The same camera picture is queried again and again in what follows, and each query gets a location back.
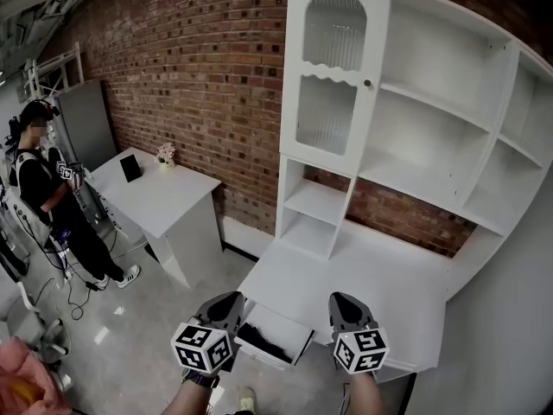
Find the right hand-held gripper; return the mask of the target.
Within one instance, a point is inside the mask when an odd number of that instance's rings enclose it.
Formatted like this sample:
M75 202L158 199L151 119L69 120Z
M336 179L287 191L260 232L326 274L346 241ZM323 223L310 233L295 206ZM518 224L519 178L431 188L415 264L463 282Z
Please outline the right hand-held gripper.
M328 300L333 329L333 357L349 374L374 374L387 358L390 347L369 307L359 299L332 293Z

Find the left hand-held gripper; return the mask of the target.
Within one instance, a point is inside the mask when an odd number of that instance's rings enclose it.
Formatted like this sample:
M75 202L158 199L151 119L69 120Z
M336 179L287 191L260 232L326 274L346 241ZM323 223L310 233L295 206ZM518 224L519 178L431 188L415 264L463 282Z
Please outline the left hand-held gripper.
M180 323L170 342L180 366L204 375L231 372L244 306L241 292L220 294Z

